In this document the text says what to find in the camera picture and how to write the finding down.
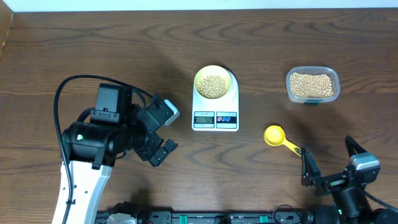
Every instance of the cable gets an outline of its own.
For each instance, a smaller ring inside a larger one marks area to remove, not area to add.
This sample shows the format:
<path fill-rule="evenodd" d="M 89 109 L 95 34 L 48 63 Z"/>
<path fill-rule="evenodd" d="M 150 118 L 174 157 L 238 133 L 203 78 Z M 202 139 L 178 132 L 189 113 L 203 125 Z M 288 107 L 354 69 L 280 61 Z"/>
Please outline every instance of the cable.
<path fill-rule="evenodd" d="M 55 97 L 54 97 L 54 121 L 55 121 L 55 131 L 57 132 L 57 137 L 58 137 L 58 141 L 60 144 L 60 149 L 61 149 L 61 153 L 62 153 L 62 159 L 63 159 L 63 163 L 65 165 L 65 170 L 67 173 L 67 179 L 68 179 L 68 186 L 69 186 L 69 195 L 68 195 L 68 201 L 67 201 L 67 207 L 65 209 L 65 214 L 63 216 L 63 220 L 62 223 L 66 224 L 67 219 L 68 219 L 68 215 L 69 215 L 69 211 L 70 211 L 70 206 L 73 203 L 72 199 L 73 199 L 73 180 L 72 180 L 72 174 L 70 172 L 70 168 L 69 168 L 69 161 L 68 161 L 68 157 L 67 157 L 67 152 L 65 150 L 65 146 L 63 144 L 62 141 L 62 133 L 61 133 L 61 127 L 60 127 L 60 121 L 59 121 L 59 117 L 58 117 L 58 101 L 60 98 L 60 94 L 62 91 L 62 88 L 70 81 L 70 80 L 74 80 L 77 78 L 95 78 L 95 79 L 99 79 L 99 80 L 105 80 L 105 81 L 109 81 L 109 82 L 113 82 L 122 86 L 128 86 L 132 89 L 136 89 L 139 92 L 147 95 L 149 98 L 152 98 L 153 96 L 151 94 L 149 94 L 148 92 L 141 90 L 140 88 L 136 88 L 132 85 L 129 85 L 127 83 L 121 82 L 121 81 L 117 81 L 114 80 L 112 78 L 107 78 L 107 77 L 102 77 L 99 75 L 74 75 L 71 76 L 67 79 L 65 79 L 63 82 L 61 82 L 61 84 L 59 85 L 57 92 L 55 93 Z"/>
<path fill-rule="evenodd" d="M 275 210 L 272 212 L 272 218 L 275 220 L 276 223 L 283 224 L 283 223 L 281 223 L 280 221 L 278 221 L 278 220 L 275 218 L 275 213 L 276 213 L 276 211 L 277 211 L 278 209 L 280 209 L 281 207 L 289 207 L 289 208 L 291 208 L 291 209 L 293 210 L 293 212 L 295 212 L 296 215 L 300 218 L 300 221 L 299 221 L 298 223 L 294 223 L 294 224 L 300 224 L 300 223 L 301 223 L 301 215 L 296 211 L 296 209 L 294 209 L 294 207 L 291 207 L 290 205 L 287 205 L 287 204 L 279 205 L 279 206 L 276 207 Z"/>
<path fill-rule="evenodd" d="M 370 198 L 372 201 L 378 203 L 379 205 L 381 205 L 381 206 L 383 206 L 383 207 L 388 208 L 389 210 L 392 210 L 393 212 L 398 213 L 398 208 L 395 208 L 394 206 L 389 205 L 389 204 L 387 204 L 386 202 L 383 202 L 383 201 L 377 199 L 375 196 L 373 196 L 373 195 L 367 193 L 364 189 L 362 189 L 362 188 L 361 188 L 360 186 L 358 186 L 358 185 L 356 186 L 356 188 L 357 188 L 363 195 L 365 195 L 365 196 L 367 196 L 368 198 Z"/>

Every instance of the green clip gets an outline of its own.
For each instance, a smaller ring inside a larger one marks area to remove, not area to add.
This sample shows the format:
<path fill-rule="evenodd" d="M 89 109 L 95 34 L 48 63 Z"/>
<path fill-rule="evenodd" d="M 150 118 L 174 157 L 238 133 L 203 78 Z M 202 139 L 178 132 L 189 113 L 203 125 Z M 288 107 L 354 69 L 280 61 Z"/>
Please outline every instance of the green clip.
<path fill-rule="evenodd" d="M 180 215 L 180 224 L 188 224 L 188 215 Z"/>
<path fill-rule="evenodd" d="M 268 216 L 260 216 L 260 223 L 268 223 Z"/>

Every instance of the beans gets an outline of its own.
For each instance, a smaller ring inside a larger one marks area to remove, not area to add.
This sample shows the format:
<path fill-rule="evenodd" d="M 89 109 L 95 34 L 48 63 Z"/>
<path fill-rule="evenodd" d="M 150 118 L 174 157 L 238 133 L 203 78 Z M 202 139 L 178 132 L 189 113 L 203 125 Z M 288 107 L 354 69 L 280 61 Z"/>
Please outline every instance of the beans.
<path fill-rule="evenodd" d="M 208 99 L 217 99 L 224 96 L 228 88 L 223 78 L 218 75 L 209 75 L 199 81 L 198 91 Z"/>
<path fill-rule="evenodd" d="M 307 75 L 293 73 L 290 77 L 293 94 L 307 98 L 328 98 L 335 93 L 331 89 L 330 77 L 323 75 Z"/>

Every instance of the yellow spoon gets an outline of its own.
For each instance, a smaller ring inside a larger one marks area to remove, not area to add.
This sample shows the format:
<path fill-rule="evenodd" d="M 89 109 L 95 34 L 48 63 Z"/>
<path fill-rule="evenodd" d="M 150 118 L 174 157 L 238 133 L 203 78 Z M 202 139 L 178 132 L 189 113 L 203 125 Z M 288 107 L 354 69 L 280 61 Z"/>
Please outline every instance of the yellow spoon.
<path fill-rule="evenodd" d="M 286 139 L 285 132 L 280 126 L 276 125 L 269 126 L 264 132 L 264 140 L 270 146 L 280 146 L 284 144 L 291 151 L 293 151 L 294 153 L 296 153 L 301 157 L 300 147 L 296 146 L 295 144 L 291 143 Z"/>

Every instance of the yellow bowl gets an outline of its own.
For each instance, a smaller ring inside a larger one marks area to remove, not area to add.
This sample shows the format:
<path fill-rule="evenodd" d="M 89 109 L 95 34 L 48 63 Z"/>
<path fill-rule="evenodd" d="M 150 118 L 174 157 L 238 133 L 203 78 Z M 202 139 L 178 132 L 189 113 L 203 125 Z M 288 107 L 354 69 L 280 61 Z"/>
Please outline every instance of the yellow bowl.
<path fill-rule="evenodd" d="M 204 97 L 206 99 L 217 100 L 217 99 L 219 99 L 219 98 L 221 98 L 223 96 L 221 96 L 219 98 L 216 98 L 216 99 L 210 99 L 210 98 L 207 98 L 207 97 L 203 96 L 198 91 L 198 87 L 197 86 L 198 86 L 199 82 L 202 81 L 203 79 L 205 79 L 206 77 L 209 77 L 210 75 L 217 75 L 217 76 L 221 77 L 223 80 L 225 80 L 227 89 L 226 89 L 225 94 L 223 96 L 225 96 L 227 94 L 227 92 L 229 92 L 229 89 L 231 88 L 231 83 L 232 83 L 231 76 L 229 75 L 229 72 L 227 71 L 227 69 L 225 69 L 223 67 L 220 67 L 220 66 L 217 66 L 217 65 L 206 66 L 206 67 L 202 68 L 201 70 L 199 70 L 199 72 L 196 74 L 195 80 L 193 81 L 196 91 L 202 97 Z"/>

